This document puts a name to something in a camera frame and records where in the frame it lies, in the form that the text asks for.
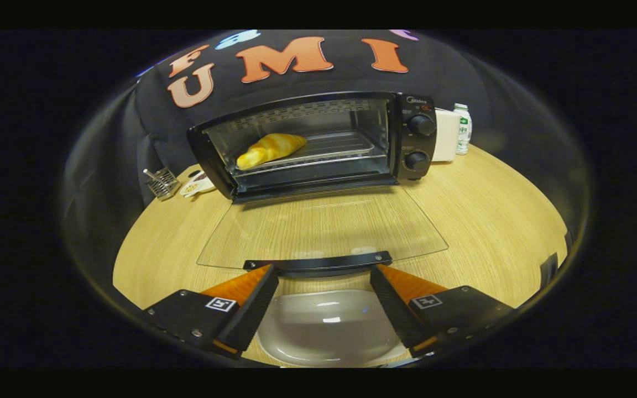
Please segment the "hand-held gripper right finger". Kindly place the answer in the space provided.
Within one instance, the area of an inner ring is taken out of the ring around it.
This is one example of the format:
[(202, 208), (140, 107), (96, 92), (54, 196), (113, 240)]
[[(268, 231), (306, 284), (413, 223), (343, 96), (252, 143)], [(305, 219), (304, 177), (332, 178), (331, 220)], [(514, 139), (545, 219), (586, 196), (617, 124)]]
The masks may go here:
[(463, 348), (494, 332), (514, 312), (475, 287), (446, 288), (384, 264), (373, 265), (370, 285), (414, 358)]

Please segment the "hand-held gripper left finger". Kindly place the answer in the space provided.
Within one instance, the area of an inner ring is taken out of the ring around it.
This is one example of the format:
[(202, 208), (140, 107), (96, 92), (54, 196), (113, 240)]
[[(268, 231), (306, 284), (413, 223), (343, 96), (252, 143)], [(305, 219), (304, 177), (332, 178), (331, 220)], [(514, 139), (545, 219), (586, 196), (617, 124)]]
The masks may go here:
[(181, 289), (142, 315), (193, 348), (238, 359), (248, 350), (278, 285), (275, 265), (265, 265), (202, 292)]

